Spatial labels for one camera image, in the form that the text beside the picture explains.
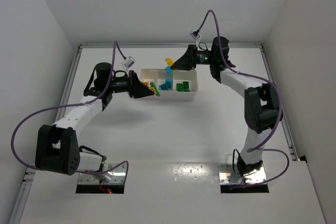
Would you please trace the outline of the yellow arch lego brick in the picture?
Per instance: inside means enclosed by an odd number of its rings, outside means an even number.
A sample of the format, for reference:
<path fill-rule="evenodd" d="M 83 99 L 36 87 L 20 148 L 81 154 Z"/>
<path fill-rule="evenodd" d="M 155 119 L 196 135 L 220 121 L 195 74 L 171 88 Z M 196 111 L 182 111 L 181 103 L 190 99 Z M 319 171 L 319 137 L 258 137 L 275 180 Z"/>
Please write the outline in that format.
<path fill-rule="evenodd" d="M 173 60 L 171 58 L 165 58 L 165 62 L 167 63 L 168 66 L 172 66 L 174 64 Z"/>

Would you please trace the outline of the small blue lego brick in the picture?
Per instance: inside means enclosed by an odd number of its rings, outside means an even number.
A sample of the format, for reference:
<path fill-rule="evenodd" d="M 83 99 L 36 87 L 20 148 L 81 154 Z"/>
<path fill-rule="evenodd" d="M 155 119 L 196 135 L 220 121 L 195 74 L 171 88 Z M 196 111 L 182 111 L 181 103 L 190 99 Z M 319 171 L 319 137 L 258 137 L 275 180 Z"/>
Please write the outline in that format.
<path fill-rule="evenodd" d="M 173 74 L 173 70 L 171 69 L 170 66 L 167 66 L 167 67 L 165 68 L 165 71 L 167 72 L 167 74 Z"/>

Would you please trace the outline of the small green lego brick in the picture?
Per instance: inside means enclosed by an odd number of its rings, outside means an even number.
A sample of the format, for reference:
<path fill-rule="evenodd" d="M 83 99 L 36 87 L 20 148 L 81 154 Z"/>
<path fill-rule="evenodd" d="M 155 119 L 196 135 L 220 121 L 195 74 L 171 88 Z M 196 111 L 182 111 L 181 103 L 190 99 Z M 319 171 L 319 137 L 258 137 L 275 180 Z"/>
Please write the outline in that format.
<path fill-rule="evenodd" d="M 190 92 L 190 84 L 188 81 L 183 81 L 183 87 L 182 87 L 182 90 L 184 92 Z"/>

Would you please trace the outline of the green rectangular lego brick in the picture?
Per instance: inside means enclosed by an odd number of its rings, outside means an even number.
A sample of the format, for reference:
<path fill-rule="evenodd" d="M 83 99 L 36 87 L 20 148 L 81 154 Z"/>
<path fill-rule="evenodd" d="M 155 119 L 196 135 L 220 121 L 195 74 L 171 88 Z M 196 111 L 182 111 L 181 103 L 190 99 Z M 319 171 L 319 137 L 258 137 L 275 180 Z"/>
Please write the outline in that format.
<path fill-rule="evenodd" d="M 183 92 L 183 84 L 182 83 L 177 83 L 176 84 L 176 90 L 177 90 L 177 92 Z"/>

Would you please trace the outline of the blue rectangular lego brick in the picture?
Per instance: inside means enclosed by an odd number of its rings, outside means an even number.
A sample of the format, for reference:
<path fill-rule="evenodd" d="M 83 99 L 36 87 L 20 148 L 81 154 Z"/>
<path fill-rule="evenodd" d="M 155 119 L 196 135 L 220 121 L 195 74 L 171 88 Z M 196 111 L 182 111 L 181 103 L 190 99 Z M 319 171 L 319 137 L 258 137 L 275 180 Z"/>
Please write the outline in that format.
<path fill-rule="evenodd" d="M 165 85 L 167 86 L 167 88 L 168 88 L 169 90 L 171 90 L 171 89 L 172 89 L 172 85 L 173 85 L 172 78 L 166 78 L 166 79 L 165 79 Z"/>

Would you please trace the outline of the blue curved lego brick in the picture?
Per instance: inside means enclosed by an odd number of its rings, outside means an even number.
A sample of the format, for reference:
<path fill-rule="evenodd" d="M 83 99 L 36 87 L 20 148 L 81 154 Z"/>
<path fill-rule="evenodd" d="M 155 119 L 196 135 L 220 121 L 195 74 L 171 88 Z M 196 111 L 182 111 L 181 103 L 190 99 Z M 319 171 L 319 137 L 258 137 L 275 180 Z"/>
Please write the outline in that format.
<path fill-rule="evenodd" d="M 161 90 L 169 90 L 169 88 L 167 87 L 167 85 L 166 85 L 165 83 L 159 85 L 159 88 L 160 88 Z"/>

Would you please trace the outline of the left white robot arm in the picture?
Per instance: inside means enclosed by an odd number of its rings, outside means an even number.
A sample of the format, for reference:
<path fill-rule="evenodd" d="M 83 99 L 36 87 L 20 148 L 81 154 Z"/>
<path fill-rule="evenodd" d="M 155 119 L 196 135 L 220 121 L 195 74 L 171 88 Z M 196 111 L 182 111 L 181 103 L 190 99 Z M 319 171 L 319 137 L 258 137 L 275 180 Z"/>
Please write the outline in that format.
<path fill-rule="evenodd" d="M 100 175 L 106 171 L 104 155 L 79 145 L 81 131 L 105 110 L 115 93 L 126 92 L 134 99 L 154 95 L 133 70 L 122 76 L 117 74 L 110 63 L 96 64 L 79 104 L 62 119 L 39 129 L 35 156 L 38 169 L 65 175 L 76 172 Z"/>

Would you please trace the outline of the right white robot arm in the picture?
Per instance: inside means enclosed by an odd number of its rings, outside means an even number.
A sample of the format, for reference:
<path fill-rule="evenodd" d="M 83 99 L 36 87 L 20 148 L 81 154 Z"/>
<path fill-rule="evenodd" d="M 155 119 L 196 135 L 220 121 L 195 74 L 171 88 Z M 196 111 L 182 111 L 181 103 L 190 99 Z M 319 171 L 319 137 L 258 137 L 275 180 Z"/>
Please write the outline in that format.
<path fill-rule="evenodd" d="M 238 93 L 244 99 L 244 118 L 248 126 L 244 147 L 238 153 L 235 173 L 243 176 L 259 170 L 263 147 L 260 144 L 275 127 L 279 115 L 279 100 L 275 88 L 266 82 L 229 70 L 235 65 L 228 58 L 229 40 L 215 37 L 210 50 L 188 45 L 186 52 L 172 65 L 174 70 L 193 70 L 197 65 L 209 65 L 212 77 Z"/>

